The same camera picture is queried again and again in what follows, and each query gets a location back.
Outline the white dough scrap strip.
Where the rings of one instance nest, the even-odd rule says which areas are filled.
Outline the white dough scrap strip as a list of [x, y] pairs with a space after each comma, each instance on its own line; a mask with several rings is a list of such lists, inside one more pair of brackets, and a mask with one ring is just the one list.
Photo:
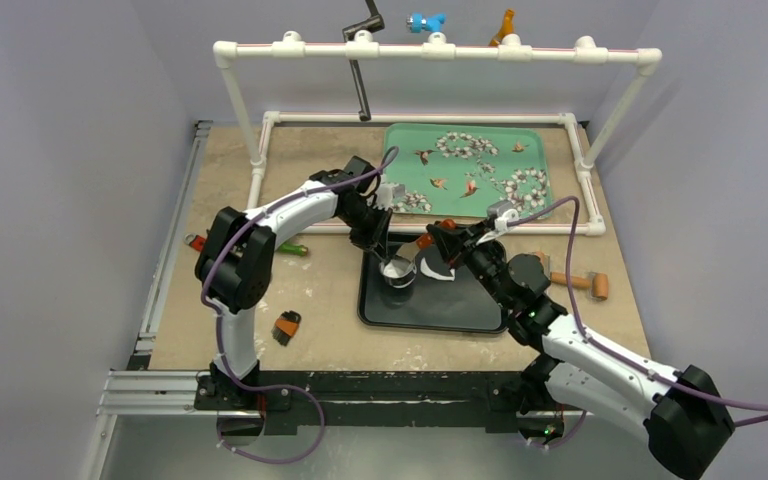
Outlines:
[[420, 260], [420, 273], [431, 280], [439, 282], [454, 282], [456, 279], [456, 270], [446, 265], [440, 258], [426, 256]]

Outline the black baking tray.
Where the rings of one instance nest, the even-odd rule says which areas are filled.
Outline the black baking tray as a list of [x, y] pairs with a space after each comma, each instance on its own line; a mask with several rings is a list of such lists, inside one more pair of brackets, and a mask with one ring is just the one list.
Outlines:
[[442, 260], [431, 245], [416, 256], [417, 275], [411, 285], [395, 288], [385, 282], [378, 259], [366, 253], [361, 263], [358, 317], [369, 326], [501, 334], [505, 331], [500, 307], [465, 267], [456, 270], [454, 282], [424, 277], [420, 260]]

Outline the wooden double-ended rolling pin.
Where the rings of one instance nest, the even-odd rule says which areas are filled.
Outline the wooden double-ended rolling pin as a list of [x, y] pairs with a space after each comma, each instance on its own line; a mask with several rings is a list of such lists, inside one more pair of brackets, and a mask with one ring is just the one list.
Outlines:
[[[552, 269], [549, 255], [541, 251], [535, 251], [534, 255], [539, 259], [545, 275], [551, 283], [566, 284], [566, 274]], [[570, 281], [574, 289], [586, 291], [589, 297], [594, 300], [606, 301], [609, 298], [609, 278], [605, 273], [590, 272], [586, 276], [571, 275]]]

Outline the white dough ball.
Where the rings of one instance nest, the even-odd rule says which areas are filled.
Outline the white dough ball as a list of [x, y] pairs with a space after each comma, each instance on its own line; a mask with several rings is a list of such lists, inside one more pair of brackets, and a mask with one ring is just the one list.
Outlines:
[[385, 278], [396, 281], [413, 276], [415, 274], [415, 266], [412, 261], [398, 257], [383, 264], [380, 271]]

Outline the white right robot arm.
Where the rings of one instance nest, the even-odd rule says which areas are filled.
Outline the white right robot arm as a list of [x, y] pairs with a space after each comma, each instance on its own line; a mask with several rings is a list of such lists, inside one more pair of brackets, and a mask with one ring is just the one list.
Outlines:
[[442, 260], [466, 268], [500, 307], [508, 333], [539, 355], [521, 381], [536, 407], [552, 400], [610, 420], [640, 438], [652, 457], [680, 479], [699, 479], [735, 431], [712, 377], [639, 356], [581, 326], [547, 294], [541, 259], [507, 256], [490, 225], [426, 228]]

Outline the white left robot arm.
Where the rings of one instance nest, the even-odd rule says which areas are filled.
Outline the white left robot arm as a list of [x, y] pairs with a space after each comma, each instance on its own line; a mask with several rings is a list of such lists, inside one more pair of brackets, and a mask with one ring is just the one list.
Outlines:
[[213, 363], [225, 375], [219, 395], [232, 408], [247, 408], [257, 399], [258, 382], [249, 375], [258, 365], [254, 316], [269, 288], [277, 248], [337, 218], [348, 226], [355, 247], [384, 258], [392, 206], [403, 194], [403, 185], [389, 182], [381, 167], [354, 156], [344, 168], [321, 170], [275, 201], [245, 211], [225, 207], [215, 216], [195, 276], [201, 301], [216, 318]]

